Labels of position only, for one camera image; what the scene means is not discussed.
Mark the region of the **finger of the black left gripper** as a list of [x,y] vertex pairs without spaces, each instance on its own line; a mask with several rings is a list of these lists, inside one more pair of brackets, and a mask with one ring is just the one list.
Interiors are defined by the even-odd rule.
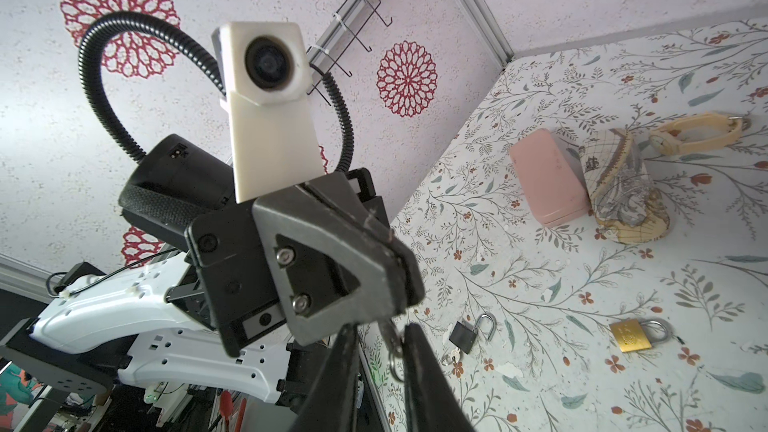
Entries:
[[359,200],[342,173],[256,199],[252,215],[294,339],[403,314],[425,297],[413,251]]

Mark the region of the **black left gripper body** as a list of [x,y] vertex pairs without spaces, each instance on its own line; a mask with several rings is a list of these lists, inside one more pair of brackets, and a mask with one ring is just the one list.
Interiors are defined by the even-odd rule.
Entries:
[[[342,174],[364,207],[389,226],[371,173]],[[185,232],[213,327],[231,357],[287,325],[252,215],[256,199],[200,216]]]

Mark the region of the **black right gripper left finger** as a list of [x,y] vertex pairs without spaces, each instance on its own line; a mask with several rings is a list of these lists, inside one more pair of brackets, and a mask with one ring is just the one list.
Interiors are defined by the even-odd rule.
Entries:
[[338,332],[323,369],[289,431],[354,431],[359,373],[357,327],[347,324]]

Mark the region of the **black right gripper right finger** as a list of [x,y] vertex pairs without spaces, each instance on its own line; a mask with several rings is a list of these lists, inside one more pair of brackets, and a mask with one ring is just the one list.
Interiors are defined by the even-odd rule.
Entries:
[[403,330],[403,367],[408,431],[473,431],[418,324]]

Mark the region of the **small silver key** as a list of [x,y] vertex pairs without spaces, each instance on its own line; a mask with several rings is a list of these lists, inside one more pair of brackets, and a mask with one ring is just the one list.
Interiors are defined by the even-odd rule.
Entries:
[[403,358],[402,335],[394,321],[391,319],[379,320],[377,326],[388,353],[387,364],[389,372],[396,382],[403,384],[404,379],[398,372],[396,365],[396,362]]

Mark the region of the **black padlock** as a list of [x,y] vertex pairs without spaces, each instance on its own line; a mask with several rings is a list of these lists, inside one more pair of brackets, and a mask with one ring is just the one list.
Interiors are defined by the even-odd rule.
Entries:
[[485,337],[487,342],[491,341],[495,335],[496,327],[496,318],[490,313],[484,312],[477,317],[473,324],[457,322],[448,340],[460,352],[469,354],[481,335]]

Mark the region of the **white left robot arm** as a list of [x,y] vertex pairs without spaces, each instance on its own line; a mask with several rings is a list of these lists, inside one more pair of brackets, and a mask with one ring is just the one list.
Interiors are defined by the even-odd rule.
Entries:
[[[232,160],[171,135],[143,151],[117,118],[101,62],[115,37],[138,32],[191,60],[222,93]],[[267,403],[348,404],[356,392],[356,328],[385,324],[425,295],[414,253],[381,214],[344,133],[326,172],[307,93],[311,63],[292,22],[229,22],[207,52],[170,23],[114,12],[78,51],[86,98],[136,169],[119,202],[170,244],[137,267],[66,273],[52,302],[4,337],[2,355],[64,393],[114,383],[231,389]]]

